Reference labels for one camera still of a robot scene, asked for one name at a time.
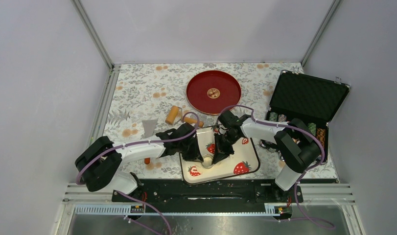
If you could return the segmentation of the white dough piece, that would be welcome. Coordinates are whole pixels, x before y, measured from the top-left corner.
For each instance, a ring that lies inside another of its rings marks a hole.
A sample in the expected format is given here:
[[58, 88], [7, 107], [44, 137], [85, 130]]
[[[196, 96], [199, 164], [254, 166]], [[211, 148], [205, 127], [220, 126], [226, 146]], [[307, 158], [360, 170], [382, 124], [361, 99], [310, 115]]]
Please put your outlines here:
[[221, 170], [219, 164], [213, 163], [213, 155], [209, 154], [203, 156], [203, 162], [201, 163], [201, 167], [205, 170]]

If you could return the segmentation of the metal round cookie cutter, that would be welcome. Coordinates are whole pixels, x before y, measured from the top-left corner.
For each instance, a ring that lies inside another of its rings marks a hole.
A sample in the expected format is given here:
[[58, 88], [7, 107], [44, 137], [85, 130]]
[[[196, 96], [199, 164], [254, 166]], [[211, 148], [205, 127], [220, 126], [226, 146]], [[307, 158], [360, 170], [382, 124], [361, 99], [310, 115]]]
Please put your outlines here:
[[212, 161], [213, 161], [213, 156], [212, 156], [212, 155], [209, 155], [209, 154], [204, 155], [204, 156], [203, 156], [202, 167], [203, 167], [204, 169], [210, 169], [210, 168], [212, 168], [212, 166], [213, 166]]

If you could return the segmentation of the strawberry pattern rectangular tray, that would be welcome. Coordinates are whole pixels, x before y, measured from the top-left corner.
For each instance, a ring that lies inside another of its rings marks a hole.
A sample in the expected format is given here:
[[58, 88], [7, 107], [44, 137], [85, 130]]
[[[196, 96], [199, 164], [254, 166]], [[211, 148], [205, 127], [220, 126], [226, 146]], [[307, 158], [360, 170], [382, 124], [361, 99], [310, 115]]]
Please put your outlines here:
[[[215, 144], [212, 128], [198, 129], [197, 139], [202, 157], [214, 154]], [[218, 162], [221, 170], [216, 171], [203, 169], [201, 162], [187, 162], [180, 158], [183, 180], [190, 185], [195, 185], [253, 173], [259, 169], [260, 160], [252, 139], [240, 138], [233, 148], [234, 154]]]

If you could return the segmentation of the wooden roller with handle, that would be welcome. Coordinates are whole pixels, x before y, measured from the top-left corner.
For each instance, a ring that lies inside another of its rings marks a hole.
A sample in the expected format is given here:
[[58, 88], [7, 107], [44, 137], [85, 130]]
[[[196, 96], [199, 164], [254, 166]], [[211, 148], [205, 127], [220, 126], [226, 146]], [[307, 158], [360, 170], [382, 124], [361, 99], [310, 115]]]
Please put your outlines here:
[[198, 121], [197, 119], [193, 119], [190, 117], [184, 117], [182, 116], [183, 111], [182, 108], [178, 106], [172, 106], [169, 110], [169, 113], [165, 119], [165, 123], [169, 125], [174, 125], [180, 121], [189, 123], [191, 125], [197, 124], [198, 127], [203, 127], [204, 123], [202, 121]]

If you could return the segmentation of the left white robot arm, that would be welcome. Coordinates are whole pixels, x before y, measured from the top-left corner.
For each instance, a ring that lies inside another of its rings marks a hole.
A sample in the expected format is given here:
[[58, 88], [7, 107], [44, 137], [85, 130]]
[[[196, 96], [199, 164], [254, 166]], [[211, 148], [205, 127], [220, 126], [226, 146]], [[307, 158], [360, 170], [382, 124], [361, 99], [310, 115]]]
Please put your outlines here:
[[197, 129], [184, 123], [177, 129], [129, 143], [115, 143], [102, 136], [75, 160], [78, 170], [76, 183], [85, 185], [90, 192], [104, 188], [121, 191], [130, 201], [137, 201], [142, 197], [140, 182], [134, 173], [125, 173], [120, 168], [130, 162], [176, 153], [185, 161], [201, 163], [204, 159], [196, 135]]

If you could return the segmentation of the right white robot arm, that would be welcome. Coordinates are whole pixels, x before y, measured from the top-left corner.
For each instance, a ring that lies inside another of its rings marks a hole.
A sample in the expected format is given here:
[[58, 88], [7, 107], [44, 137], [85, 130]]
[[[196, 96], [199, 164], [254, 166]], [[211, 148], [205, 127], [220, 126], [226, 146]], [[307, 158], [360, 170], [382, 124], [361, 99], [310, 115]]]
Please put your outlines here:
[[217, 120], [222, 129], [214, 135], [213, 164], [232, 155], [233, 145], [241, 138], [256, 138], [276, 146], [285, 161], [271, 189], [272, 197], [279, 202], [291, 195], [291, 187], [301, 179], [308, 167], [319, 156], [325, 155], [321, 142], [297, 118], [290, 122], [260, 121], [251, 115], [238, 117], [226, 110]]

